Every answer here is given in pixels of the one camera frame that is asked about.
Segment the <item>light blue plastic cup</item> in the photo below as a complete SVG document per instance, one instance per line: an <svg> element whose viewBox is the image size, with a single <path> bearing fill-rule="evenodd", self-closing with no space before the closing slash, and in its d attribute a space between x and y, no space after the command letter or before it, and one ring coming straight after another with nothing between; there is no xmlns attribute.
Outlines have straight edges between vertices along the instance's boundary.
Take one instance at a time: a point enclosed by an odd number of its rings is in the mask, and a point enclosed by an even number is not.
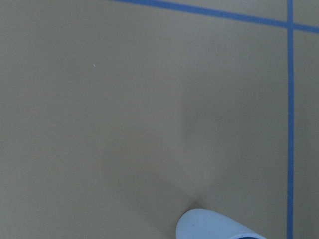
<svg viewBox="0 0 319 239"><path fill-rule="evenodd" d="M237 221L207 209L192 209L178 220L177 239L263 239Z"/></svg>

